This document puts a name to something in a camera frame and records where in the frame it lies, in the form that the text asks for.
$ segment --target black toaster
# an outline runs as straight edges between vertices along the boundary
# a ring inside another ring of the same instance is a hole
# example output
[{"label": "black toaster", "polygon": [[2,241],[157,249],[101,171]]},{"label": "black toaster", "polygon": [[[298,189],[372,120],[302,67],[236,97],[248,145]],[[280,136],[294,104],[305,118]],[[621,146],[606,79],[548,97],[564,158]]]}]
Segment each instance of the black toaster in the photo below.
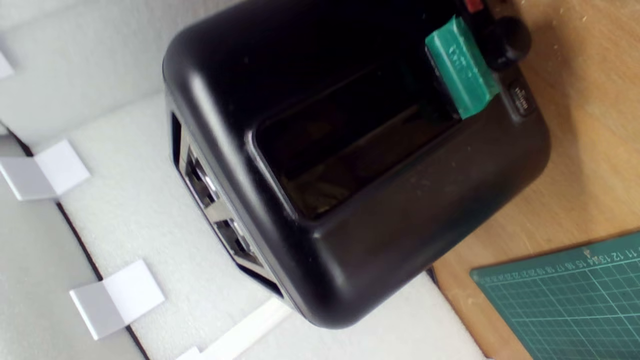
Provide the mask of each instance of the black toaster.
[{"label": "black toaster", "polygon": [[[453,17],[498,86],[465,119],[425,46]],[[550,140],[510,20],[480,0],[247,0],[179,33],[173,162],[239,269],[349,326],[536,179]]]}]

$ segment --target cutting mat grid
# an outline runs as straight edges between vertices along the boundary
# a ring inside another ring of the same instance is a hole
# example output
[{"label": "cutting mat grid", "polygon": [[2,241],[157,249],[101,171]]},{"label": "cutting mat grid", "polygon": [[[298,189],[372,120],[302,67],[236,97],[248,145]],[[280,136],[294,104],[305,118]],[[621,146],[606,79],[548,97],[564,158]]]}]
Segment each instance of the cutting mat grid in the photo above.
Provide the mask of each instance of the cutting mat grid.
[{"label": "cutting mat grid", "polygon": [[640,359],[640,236],[473,270],[536,360]]}]

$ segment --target wooden table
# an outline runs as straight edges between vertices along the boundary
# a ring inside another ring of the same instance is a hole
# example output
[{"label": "wooden table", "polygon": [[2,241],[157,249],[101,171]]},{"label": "wooden table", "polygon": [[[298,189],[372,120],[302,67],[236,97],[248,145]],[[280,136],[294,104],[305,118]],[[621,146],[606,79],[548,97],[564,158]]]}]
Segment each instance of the wooden table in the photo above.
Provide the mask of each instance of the wooden table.
[{"label": "wooden table", "polygon": [[489,357],[530,359],[468,273],[640,228],[640,1],[494,0],[534,45],[521,67],[552,135],[544,174],[435,265]]}]

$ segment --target white card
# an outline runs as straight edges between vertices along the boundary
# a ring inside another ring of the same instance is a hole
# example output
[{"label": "white card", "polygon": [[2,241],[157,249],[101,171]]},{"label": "white card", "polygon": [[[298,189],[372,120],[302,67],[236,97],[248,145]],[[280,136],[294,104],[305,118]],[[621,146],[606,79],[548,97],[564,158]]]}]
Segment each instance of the white card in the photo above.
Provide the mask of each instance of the white card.
[{"label": "white card", "polygon": [[13,75],[14,71],[9,61],[0,53],[0,79],[8,78]]},{"label": "white card", "polygon": [[287,318],[292,310],[271,298],[202,352],[206,360],[233,360]]},{"label": "white card", "polygon": [[67,140],[63,140],[33,159],[58,195],[87,180],[91,175]]},{"label": "white card", "polygon": [[138,260],[104,279],[69,292],[95,340],[123,329],[164,302],[147,264]]},{"label": "white card", "polygon": [[55,198],[91,176],[66,140],[32,158],[0,158],[0,172],[18,200]]},{"label": "white card", "polygon": [[198,348],[192,347],[189,351],[180,355],[176,360],[203,360]]}]

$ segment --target green 3d printed part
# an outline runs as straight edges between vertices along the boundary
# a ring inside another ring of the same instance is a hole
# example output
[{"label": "green 3d printed part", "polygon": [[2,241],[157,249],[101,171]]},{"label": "green 3d printed part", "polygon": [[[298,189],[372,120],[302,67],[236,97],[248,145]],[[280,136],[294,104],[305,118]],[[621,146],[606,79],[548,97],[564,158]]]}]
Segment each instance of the green 3d printed part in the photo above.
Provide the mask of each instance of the green 3d printed part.
[{"label": "green 3d printed part", "polygon": [[427,37],[427,50],[463,119],[484,109],[500,92],[471,31],[459,17]]}]

